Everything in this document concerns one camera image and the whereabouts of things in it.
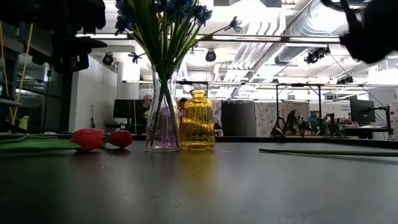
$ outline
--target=yellow bottle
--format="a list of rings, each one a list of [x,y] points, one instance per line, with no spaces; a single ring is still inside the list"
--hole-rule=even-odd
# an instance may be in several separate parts
[[[181,127],[181,147],[208,150],[215,145],[213,108],[205,90],[191,90],[192,99],[185,102]]]

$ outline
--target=clear glass vase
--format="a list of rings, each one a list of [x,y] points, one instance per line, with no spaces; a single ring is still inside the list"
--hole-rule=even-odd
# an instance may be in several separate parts
[[[181,147],[192,151],[209,150],[215,146],[213,107],[205,98],[205,90],[191,90],[192,99],[184,106]]]
[[[177,74],[178,68],[173,65],[152,67],[154,92],[147,122],[147,150],[179,150],[180,122],[175,101]]]

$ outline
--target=white wall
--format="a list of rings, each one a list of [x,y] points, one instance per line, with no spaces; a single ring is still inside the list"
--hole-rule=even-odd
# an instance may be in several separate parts
[[[96,128],[104,129],[104,121],[112,119],[117,75],[91,56],[88,58],[90,67],[75,72],[72,78],[70,132],[91,127],[90,105],[94,105]]]
[[[123,83],[122,81],[138,81],[140,74],[140,66],[131,61],[119,62],[117,69],[117,100],[137,100],[139,99],[137,83]]]
[[[391,121],[391,127],[394,129],[394,134],[392,135],[393,139],[398,139],[398,100],[397,100],[397,95],[398,95],[398,89],[396,88],[372,88],[370,90],[370,95],[369,99],[374,102],[374,107],[380,107],[380,103],[377,102],[379,100],[384,106],[389,105],[390,112],[393,112],[393,114],[390,115],[390,121]],[[381,111],[381,110],[376,110],[376,113],[379,116],[380,119],[386,121],[386,112]],[[376,119],[376,123],[373,123],[372,125],[380,125],[379,122]],[[387,133],[373,133],[373,139],[377,140],[384,140],[384,138],[387,139]]]

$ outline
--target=computer monitor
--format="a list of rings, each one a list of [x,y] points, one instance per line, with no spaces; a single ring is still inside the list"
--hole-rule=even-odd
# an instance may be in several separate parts
[[[359,123],[376,122],[373,101],[350,99],[349,104],[351,106],[351,121]]]
[[[131,133],[141,134],[142,124],[140,123],[142,116],[143,100],[115,100],[113,107],[113,118],[124,118],[126,129]]]

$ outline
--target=desk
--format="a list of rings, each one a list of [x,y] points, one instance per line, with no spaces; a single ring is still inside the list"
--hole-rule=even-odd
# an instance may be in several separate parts
[[[358,136],[361,139],[373,139],[373,133],[388,133],[387,128],[346,128],[343,130],[346,135]]]
[[[144,147],[0,155],[2,223],[398,223],[398,159],[258,153],[369,148],[218,142],[214,152],[160,154]]]

